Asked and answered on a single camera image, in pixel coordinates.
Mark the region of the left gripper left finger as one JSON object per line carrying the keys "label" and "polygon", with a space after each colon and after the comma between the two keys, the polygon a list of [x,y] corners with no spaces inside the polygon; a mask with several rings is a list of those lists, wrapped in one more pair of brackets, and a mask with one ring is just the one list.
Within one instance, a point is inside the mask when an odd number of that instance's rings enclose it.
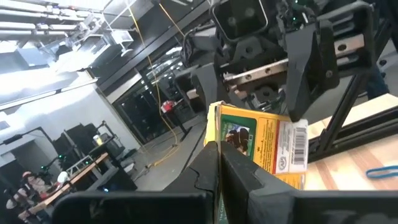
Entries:
{"label": "left gripper left finger", "polygon": [[210,141],[164,192],[215,192],[218,186],[218,148]]}

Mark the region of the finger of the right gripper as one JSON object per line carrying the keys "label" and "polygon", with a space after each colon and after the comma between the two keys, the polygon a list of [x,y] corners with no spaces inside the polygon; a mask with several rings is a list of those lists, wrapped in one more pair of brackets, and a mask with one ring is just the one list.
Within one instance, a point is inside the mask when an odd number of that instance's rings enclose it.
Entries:
{"label": "finger of the right gripper", "polygon": [[209,106],[214,102],[229,101],[228,92],[218,78],[213,63],[196,68],[192,72],[192,84],[205,105],[206,111],[209,111]]}
{"label": "finger of the right gripper", "polygon": [[332,23],[318,21],[290,32],[285,42],[287,111],[297,122],[322,94],[340,83]]}

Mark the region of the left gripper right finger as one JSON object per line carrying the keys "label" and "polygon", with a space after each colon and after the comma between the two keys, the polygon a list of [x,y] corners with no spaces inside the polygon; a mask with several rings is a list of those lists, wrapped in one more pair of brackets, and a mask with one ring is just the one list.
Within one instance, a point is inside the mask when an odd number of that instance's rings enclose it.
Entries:
{"label": "left gripper right finger", "polygon": [[221,191],[229,224],[293,224],[294,188],[222,141]]}

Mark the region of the yellow green crayon box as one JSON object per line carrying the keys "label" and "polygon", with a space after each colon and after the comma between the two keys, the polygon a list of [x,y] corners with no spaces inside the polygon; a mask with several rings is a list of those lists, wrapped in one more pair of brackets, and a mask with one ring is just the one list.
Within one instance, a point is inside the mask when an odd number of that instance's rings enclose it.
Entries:
{"label": "yellow green crayon box", "polygon": [[[286,116],[246,110],[224,101],[212,103],[208,111],[205,141],[231,144],[259,167],[294,188],[293,224],[310,224],[307,201],[300,197],[307,170],[307,120],[296,123]],[[229,224],[221,191],[220,222]]]}

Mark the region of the dark blue rubber band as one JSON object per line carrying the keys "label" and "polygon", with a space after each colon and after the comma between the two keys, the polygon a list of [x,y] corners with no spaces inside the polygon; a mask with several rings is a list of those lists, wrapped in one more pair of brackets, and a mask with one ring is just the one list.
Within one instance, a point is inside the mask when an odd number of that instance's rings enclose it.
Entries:
{"label": "dark blue rubber band", "polygon": [[398,166],[385,166],[369,169],[365,172],[369,179],[383,179],[390,177],[398,177]]}

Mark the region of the wooden workbench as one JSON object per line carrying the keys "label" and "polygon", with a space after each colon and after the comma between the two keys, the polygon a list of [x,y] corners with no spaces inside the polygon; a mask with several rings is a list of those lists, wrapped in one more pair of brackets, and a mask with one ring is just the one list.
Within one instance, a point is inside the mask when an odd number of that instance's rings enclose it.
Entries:
{"label": "wooden workbench", "polygon": [[95,159],[90,165],[86,166],[81,171],[74,173],[70,179],[69,184],[64,184],[60,189],[58,189],[55,193],[53,193],[50,197],[47,197],[44,201],[38,203],[37,205],[28,208],[26,211],[21,212],[18,214],[18,218],[26,221],[27,218],[31,214],[36,214],[38,211],[44,210],[47,208],[51,203],[53,203],[56,199],[60,198],[62,194],[67,193],[68,190],[72,189],[72,185],[77,183],[82,177],[84,177],[87,173],[91,172],[95,166],[97,166],[100,162],[103,162],[105,159],[109,158],[108,153],[104,153],[99,156],[99,158]]}

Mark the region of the person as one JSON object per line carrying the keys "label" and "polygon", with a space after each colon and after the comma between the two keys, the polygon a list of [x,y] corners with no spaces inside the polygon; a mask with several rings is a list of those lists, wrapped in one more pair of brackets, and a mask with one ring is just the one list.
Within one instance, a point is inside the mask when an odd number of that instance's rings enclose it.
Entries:
{"label": "person", "polygon": [[4,191],[5,196],[8,197],[6,208],[14,212],[24,223],[33,224],[39,215],[34,215],[28,209],[41,202],[49,194],[51,188],[51,182],[45,181],[38,174],[25,171],[22,174],[21,186],[16,191],[12,189]]}

